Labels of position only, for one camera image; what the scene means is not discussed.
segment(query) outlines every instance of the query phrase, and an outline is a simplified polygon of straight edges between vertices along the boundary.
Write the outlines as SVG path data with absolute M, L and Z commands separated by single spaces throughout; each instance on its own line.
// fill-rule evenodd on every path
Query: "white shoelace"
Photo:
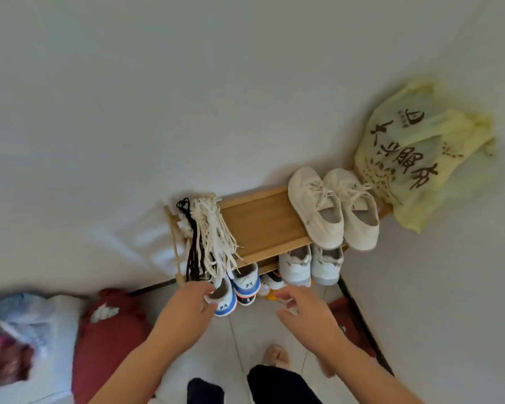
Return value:
M 313 182 L 304 183 L 304 186 L 308 190 L 310 190 L 310 192 L 314 196 L 316 196 L 316 210 L 317 211 L 329 208 L 329 206 L 328 206 L 328 200 L 330 200 L 329 197 L 335 196 L 335 192 L 334 191 L 327 189 L 323 185 L 323 182 L 321 182 L 321 181 L 320 182 L 319 181 L 313 181 Z
M 346 197 L 344 202 L 349 202 L 350 204 L 353 204 L 354 201 L 364 194 L 368 194 L 368 190 L 370 189 L 372 189 L 372 185 L 368 183 L 339 182 L 337 185 L 337 192 Z
M 219 286 L 225 274 L 234 278 L 232 270 L 237 267 L 234 255 L 237 254 L 236 238 L 228 229 L 221 215 L 221 208 L 217 204 L 221 201 L 215 194 L 205 194 L 190 202 L 190 214 L 196 221 L 200 235 L 197 238 L 196 250 L 200 251 L 200 237 L 204 249 L 204 264 L 211 274 L 215 286 Z

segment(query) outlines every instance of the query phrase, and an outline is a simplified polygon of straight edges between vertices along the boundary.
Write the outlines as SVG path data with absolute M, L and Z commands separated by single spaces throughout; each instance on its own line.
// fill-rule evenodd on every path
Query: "shoelace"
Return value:
M 201 277 L 206 276 L 206 266 L 204 265 L 204 248 L 198 226 L 190 213 L 190 201 L 185 197 L 182 201 L 176 204 L 176 208 L 182 213 L 181 217 L 186 218 L 193 232 L 191 239 L 191 247 L 187 256 L 187 271 L 185 273 L 187 281 L 199 281 Z
M 359 197 L 367 194 L 370 189 L 372 189 L 372 185 L 368 183 L 339 182 L 337 186 L 337 192 L 346 197 L 345 201 L 350 203 L 353 203 Z
M 215 194 L 206 194 L 193 199 L 190 206 L 191 217 L 195 220 L 200 234 L 199 241 L 196 242 L 197 253 L 203 248 L 203 265 L 214 277 L 215 286 L 221 283 L 225 274 L 234 278 L 232 270 L 237 267 L 234 255 L 242 259 L 236 252 L 236 238 L 224 222 L 218 201 L 221 199 Z
M 323 182 L 308 182 L 304 183 L 304 186 L 310 190 L 316 198 L 316 210 L 323 210 L 326 208 L 326 203 L 329 199 L 330 196 L 335 196 L 335 192 L 332 190 L 327 189 L 324 185 Z

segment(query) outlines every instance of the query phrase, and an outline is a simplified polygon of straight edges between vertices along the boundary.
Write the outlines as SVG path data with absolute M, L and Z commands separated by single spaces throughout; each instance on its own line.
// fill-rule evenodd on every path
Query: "wooden shelf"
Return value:
M 277 268 L 277 255 L 312 243 L 290 204 L 286 186 L 222 200 L 219 205 L 228 229 L 240 246 L 237 253 L 243 261 L 239 261 L 238 267 L 259 262 L 259 274 L 264 274 Z M 380 218 L 391 211 L 379 200 L 377 205 Z M 174 243 L 178 240 L 185 243 L 178 226 L 180 218 L 173 215 L 168 206 L 165 206 L 165 211 Z M 176 258 L 179 259 L 175 244 L 174 247 Z M 343 250 L 347 248 L 348 245 L 344 244 Z M 179 267 L 176 280 L 180 284 L 185 283 Z

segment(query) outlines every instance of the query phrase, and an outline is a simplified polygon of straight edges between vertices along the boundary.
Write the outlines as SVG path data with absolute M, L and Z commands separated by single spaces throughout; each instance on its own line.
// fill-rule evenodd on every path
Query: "person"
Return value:
M 204 295 L 215 291 L 208 282 L 189 282 L 168 301 L 148 339 L 134 349 L 89 404 L 146 404 L 172 362 L 190 349 L 213 319 L 215 304 Z M 367 353 L 353 345 L 339 329 L 326 303 L 309 288 L 286 286 L 277 295 L 287 300 L 276 315 L 296 339 L 318 357 L 324 372 L 336 374 L 360 404 L 422 403 Z M 303 378 L 289 370 L 288 354 L 271 346 L 264 362 L 251 369 L 247 380 L 256 404 L 320 403 Z M 188 385 L 188 402 L 212 403 L 207 394 L 222 389 L 203 380 Z

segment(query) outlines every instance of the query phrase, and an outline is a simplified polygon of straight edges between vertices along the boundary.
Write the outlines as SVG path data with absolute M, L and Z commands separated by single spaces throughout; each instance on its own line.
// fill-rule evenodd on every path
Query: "wall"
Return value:
M 161 270 L 131 246 L 158 200 L 342 166 L 477 5 L 0 0 L 0 290 L 169 278 L 166 228 Z
M 425 402 L 505 403 L 505 0 L 440 58 L 441 78 L 495 115 L 497 181 L 422 235 L 389 219 L 343 277 L 395 374 Z

